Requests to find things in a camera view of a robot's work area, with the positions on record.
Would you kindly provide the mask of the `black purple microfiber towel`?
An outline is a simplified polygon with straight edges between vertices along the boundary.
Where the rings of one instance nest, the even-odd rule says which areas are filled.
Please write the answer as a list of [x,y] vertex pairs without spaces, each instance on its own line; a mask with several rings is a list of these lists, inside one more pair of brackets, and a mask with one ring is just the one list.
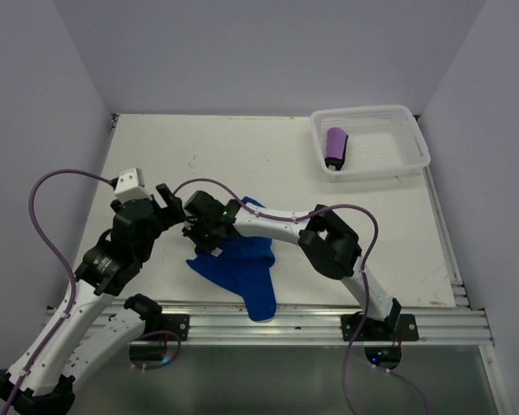
[[349,135],[341,128],[332,127],[327,130],[325,166],[329,171],[339,171],[345,164]]

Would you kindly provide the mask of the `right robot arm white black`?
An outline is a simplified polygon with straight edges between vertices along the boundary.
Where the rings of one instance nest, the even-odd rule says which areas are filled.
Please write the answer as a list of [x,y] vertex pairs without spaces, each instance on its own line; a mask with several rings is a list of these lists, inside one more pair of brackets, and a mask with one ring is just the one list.
[[183,235],[195,243],[189,267],[245,302],[256,322],[271,319],[276,299],[271,278],[274,240],[298,246],[320,275],[340,281],[362,307],[361,335],[388,339],[399,328],[401,306],[367,267],[357,233],[334,211],[318,205],[310,213],[264,208],[246,198],[222,204],[204,191],[185,205],[190,217]]

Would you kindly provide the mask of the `white plastic perforated basket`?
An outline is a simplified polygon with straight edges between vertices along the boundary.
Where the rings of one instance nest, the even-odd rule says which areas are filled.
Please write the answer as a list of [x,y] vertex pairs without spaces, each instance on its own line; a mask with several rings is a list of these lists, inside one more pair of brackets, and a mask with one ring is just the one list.
[[[311,137],[321,170],[331,182],[407,176],[432,161],[412,112],[403,105],[372,105],[316,111]],[[326,134],[332,127],[348,135],[345,164],[339,171],[325,166]]]

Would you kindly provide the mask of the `blue towel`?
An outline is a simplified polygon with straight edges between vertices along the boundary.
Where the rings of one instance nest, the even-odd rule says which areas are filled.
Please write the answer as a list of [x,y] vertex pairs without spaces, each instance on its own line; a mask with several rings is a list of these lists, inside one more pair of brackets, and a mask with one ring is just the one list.
[[[238,213],[244,208],[238,202]],[[249,318],[266,322],[276,314],[277,302],[271,267],[275,263],[272,240],[265,237],[225,239],[212,252],[195,248],[186,264],[209,282],[241,297]]]

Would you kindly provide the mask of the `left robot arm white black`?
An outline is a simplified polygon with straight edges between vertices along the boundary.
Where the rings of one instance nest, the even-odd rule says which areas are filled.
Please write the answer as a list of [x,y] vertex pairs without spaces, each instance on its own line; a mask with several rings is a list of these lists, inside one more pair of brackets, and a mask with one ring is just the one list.
[[162,308],[137,294],[98,333],[86,338],[95,320],[150,258],[155,241],[185,219],[180,198],[165,184],[156,187],[165,202],[139,186],[115,191],[112,227],[88,250],[61,307],[35,342],[14,364],[0,369],[0,398],[19,414],[66,414],[75,391],[126,343],[161,335]]

